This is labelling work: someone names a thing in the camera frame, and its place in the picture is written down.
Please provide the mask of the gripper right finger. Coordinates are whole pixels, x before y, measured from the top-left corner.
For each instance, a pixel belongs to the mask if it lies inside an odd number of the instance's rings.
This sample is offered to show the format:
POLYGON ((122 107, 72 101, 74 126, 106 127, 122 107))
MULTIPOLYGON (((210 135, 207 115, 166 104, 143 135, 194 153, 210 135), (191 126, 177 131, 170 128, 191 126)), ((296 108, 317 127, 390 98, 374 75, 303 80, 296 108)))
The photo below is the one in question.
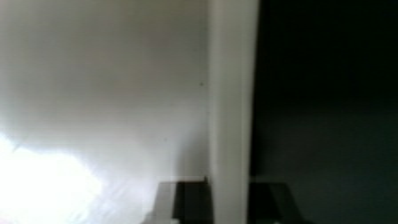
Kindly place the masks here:
POLYGON ((285 183, 251 183, 248 223, 314 224, 303 216, 294 194, 285 183))

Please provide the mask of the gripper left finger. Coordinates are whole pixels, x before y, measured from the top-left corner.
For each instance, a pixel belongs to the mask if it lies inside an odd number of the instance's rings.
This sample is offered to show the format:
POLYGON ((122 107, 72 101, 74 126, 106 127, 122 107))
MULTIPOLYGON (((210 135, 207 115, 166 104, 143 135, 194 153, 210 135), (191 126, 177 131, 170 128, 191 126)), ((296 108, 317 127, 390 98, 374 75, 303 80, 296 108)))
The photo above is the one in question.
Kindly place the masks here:
POLYGON ((159 184, 148 224, 212 224, 212 188, 205 178, 159 184))

